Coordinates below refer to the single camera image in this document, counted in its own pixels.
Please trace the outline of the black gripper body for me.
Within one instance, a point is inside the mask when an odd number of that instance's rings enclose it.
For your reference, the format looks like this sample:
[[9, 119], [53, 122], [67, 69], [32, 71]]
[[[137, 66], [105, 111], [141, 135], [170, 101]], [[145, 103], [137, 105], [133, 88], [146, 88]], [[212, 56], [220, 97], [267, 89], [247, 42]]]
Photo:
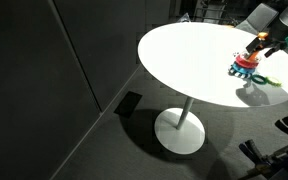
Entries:
[[284, 50], [287, 47], [287, 43], [284, 36], [281, 36], [280, 34], [275, 35], [274, 33], [269, 33], [265, 38], [264, 47]]

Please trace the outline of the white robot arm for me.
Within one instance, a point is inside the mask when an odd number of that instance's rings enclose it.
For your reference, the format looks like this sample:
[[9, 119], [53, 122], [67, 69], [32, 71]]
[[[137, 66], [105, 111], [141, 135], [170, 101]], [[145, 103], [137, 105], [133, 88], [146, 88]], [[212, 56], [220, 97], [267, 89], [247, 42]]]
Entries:
[[282, 13], [278, 13], [277, 10], [262, 3], [247, 17], [247, 21], [258, 31], [258, 34], [246, 47], [246, 58], [265, 48], [268, 48], [265, 56], [269, 57], [287, 47], [288, 6]]

